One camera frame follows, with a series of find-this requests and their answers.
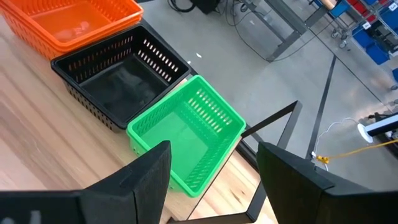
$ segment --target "stacked basket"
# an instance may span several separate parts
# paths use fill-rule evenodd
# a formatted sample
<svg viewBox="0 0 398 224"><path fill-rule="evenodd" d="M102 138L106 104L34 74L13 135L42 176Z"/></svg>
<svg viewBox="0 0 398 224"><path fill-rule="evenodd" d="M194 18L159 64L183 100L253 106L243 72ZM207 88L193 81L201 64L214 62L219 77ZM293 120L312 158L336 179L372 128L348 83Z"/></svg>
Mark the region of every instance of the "stacked basket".
<svg viewBox="0 0 398 224"><path fill-rule="evenodd" d="M144 10L132 0L1 0L12 31L52 59L139 22Z"/></svg>
<svg viewBox="0 0 398 224"><path fill-rule="evenodd" d="M44 57L68 92L142 155L169 140L170 188L203 193L245 122L200 76L168 94L190 66L139 23L133 0L0 0L12 31Z"/></svg>

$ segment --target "green basket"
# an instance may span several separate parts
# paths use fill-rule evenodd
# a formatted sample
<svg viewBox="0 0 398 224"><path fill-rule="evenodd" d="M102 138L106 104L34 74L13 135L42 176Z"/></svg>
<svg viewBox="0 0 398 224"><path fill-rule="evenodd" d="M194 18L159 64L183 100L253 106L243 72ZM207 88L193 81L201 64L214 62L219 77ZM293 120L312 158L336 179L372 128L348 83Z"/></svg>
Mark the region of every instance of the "green basket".
<svg viewBox="0 0 398 224"><path fill-rule="evenodd" d="M130 147L142 155L163 140L172 148L169 187L199 196L246 126L235 110L195 75L127 126Z"/></svg>

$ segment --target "floor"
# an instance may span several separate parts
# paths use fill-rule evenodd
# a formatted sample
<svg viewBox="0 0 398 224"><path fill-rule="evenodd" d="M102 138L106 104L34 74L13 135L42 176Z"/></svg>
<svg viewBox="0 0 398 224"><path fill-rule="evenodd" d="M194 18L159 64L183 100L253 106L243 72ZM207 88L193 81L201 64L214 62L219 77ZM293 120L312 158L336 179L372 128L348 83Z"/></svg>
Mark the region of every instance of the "floor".
<svg viewBox="0 0 398 224"><path fill-rule="evenodd" d="M221 0L223 12L226 0ZM315 8L307 0L285 0L305 19ZM181 7L188 1L178 1ZM338 40L331 39L332 26L323 19L313 27L319 38L307 32L280 58L288 56L304 43L297 53L284 60L268 63L254 53L229 26L225 14L202 14L198 9L181 14L173 11L167 1L142 3L144 18L160 35L240 113L248 124L256 124L295 100L303 110L287 150L304 157L310 142L318 107L329 73L333 54L338 57L323 113L320 133L336 121L363 119L374 112L395 111L393 101L398 91L389 72L398 66L398 58L388 65L377 66L351 41L339 49ZM233 18L229 13L229 23ZM261 4L269 11L265 3ZM235 21L245 13L236 6ZM277 29L290 31L274 12L267 15ZM276 37L253 14L236 26L242 38L263 57L278 44ZM265 140L276 143L286 120L278 121L259 132ZM318 154L331 156L352 151L367 144L356 130L356 122L347 120L325 134L318 144ZM374 190L398 189L398 160L386 149L375 149L332 161L330 172Z"/></svg>

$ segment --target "blue bin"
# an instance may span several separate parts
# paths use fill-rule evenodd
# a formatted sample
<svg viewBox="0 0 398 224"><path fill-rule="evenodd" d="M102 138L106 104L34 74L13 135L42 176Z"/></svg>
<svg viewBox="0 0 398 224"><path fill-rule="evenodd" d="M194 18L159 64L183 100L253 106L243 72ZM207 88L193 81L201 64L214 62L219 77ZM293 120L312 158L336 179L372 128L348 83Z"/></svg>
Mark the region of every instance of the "blue bin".
<svg viewBox="0 0 398 224"><path fill-rule="evenodd" d="M366 49L370 45L375 44L375 41L366 33L366 31L361 26L353 30L353 37L364 49Z"/></svg>
<svg viewBox="0 0 398 224"><path fill-rule="evenodd" d="M394 79L396 80L396 82L398 83L398 68L394 69L392 71L392 76L394 77Z"/></svg>
<svg viewBox="0 0 398 224"><path fill-rule="evenodd" d="M342 13L344 13L345 11L347 11L347 9L349 8L349 4L345 1L342 0L337 6L335 6L331 11L330 14L332 16L334 16L335 18L339 17L342 15Z"/></svg>
<svg viewBox="0 0 398 224"><path fill-rule="evenodd" d="M366 2L366 4L368 5L373 5L377 0L363 0L364 2Z"/></svg>
<svg viewBox="0 0 398 224"><path fill-rule="evenodd" d="M398 29L398 9L391 11L388 7L380 13L384 22L393 30Z"/></svg>
<svg viewBox="0 0 398 224"><path fill-rule="evenodd" d="M378 65L390 60L390 55L385 52L378 44L368 46L366 53L374 60Z"/></svg>
<svg viewBox="0 0 398 224"><path fill-rule="evenodd" d="M316 4L317 6L319 6L319 7L322 7L322 6L323 6L322 2L319 1L319 0L315 0L314 2L315 2L315 4Z"/></svg>

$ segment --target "wooden surface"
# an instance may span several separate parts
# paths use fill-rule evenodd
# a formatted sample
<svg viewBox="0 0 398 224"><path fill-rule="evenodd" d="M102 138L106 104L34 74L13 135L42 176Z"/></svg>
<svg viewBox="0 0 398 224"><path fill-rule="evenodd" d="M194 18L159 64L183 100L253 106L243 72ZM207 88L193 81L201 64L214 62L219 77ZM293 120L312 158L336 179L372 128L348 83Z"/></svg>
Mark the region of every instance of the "wooden surface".
<svg viewBox="0 0 398 224"><path fill-rule="evenodd" d="M70 96L2 17L0 86L0 190L82 189L136 158L125 133L110 131ZM243 212L258 182L234 152L199 204L200 197L168 192L161 222ZM259 223L276 223L269 202Z"/></svg>

